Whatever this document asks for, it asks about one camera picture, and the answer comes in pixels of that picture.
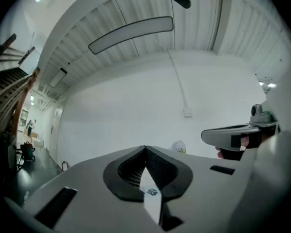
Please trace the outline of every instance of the person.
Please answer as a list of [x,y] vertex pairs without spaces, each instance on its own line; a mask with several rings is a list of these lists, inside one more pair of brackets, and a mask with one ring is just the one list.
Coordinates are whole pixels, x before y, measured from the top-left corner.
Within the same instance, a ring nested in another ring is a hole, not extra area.
[[[271,136],[273,136],[274,133],[275,133],[275,130],[273,130],[273,129],[264,131],[261,134],[261,143],[266,141]],[[246,148],[246,147],[249,146],[249,142],[250,142],[249,135],[246,135],[246,136],[241,138],[241,146],[244,146]],[[228,159],[228,160],[237,160],[237,161],[239,161],[242,158],[242,155],[243,155],[243,151],[229,151],[229,150],[221,149],[221,148],[218,148],[218,147],[215,147],[215,150],[218,151],[217,156],[218,156],[219,159]]]
[[31,136],[31,131],[32,131],[32,129],[34,129],[34,125],[35,125],[35,123],[36,123],[37,121],[36,120],[34,120],[34,123],[30,120],[29,121],[29,123],[27,124],[27,129],[28,129],[28,134],[27,134],[27,136],[30,138],[30,136]]

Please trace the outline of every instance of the staircase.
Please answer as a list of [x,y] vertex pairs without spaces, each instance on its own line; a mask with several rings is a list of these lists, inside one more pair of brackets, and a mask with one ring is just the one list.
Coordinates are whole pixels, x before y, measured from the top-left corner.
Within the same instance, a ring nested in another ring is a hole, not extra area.
[[[6,42],[0,45],[0,56],[4,55],[6,49],[20,52],[9,47],[15,39],[16,35],[13,34]],[[33,50],[34,47],[24,52],[24,55],[19,56],[18,64],[21,65]],[[15,59],[5,59],[3,61],[15,61]],[[14,148],[16,146],[17,125],[21,108],[38,73],[38,68],[29,75],[19,67],[0,71],[0,182],[4,180],[8,169],[13,166],[10,161],[10,153],[15,155]]]

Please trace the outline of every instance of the wooden handrail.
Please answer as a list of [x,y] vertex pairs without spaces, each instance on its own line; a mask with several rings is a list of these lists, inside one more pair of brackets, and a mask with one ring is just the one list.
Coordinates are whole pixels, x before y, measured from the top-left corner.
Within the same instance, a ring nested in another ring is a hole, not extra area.
[[21,97],[21,93],[17,94],[14,98],[12,98],[10,104],[6,106],[5,113],[0,117],[0,135],[2,131],[6,128],[7,120],[11,117],[11,110],[14,110],[15,105],[17,104],[17,101],[19,100],[19,97]]
[[21,109],[22,109],[23,104],[25,102],[26,96],[27,96],[29,90],[32,88],[33,83],[35,82],[39,72],[40,72],[40,69],[38,67],[33,71],[32,76],[28,79],[27,85],[24,88],[22,97],[17,102],[17,106],[15,109],[14,118],[13,118],[13,125],[12,125],[12,134],[15,136],[17,136],[17,124],[19,121]]
[[3,53],[1,56],[13,56],[13,57],[23,57],[23,55],[20,54],[13,54],[13,53]]
[[21,93],[21,91],[25,88],[26,85],[27,85],[26,83],[22,84],[19,88],[16,89],[16,91],[13,92],[13,94],[6,101],[4,101],[5,104],[2,104],[0,107],[0,114],[3,111],[5,111],[6,107],[9,106],[10,102],[14,99],[14,97],[19,95],[19,93]]
[[10,84],[9,86],[5,87],[3,90],[0,91],[0,98],[2,96],[4,96],[6,93],[8,93],[15,85],[17,85],[18,83],[22,82],[25,79],[28,79],[32,76],[33,74],[27,75],[17,81],[15,81],[14,83]]
[[13,50],[13,51],[15,51],[15,52],[19,52],[19,53],[26,54],[26,52],[21,51],[21,50],[14,49],[14,48],[12,48],[12,47],[7,47],[6,49],[9,49],[9,50]]
[[20,61],[21,59],[17,59],[17,60],[15,60],[15,59],[9,59],[9,60],[2,60],[2,59],[0,59],[0,62],[7,62],[7,61]]
[[29,49],[27,51],[27,53],[21,58],[21,60],[18,62],[19,65],[21,65],[29,56],[29,54],[31,54],[33,51],[35,50],[35,47],[32,47],[31,49]]

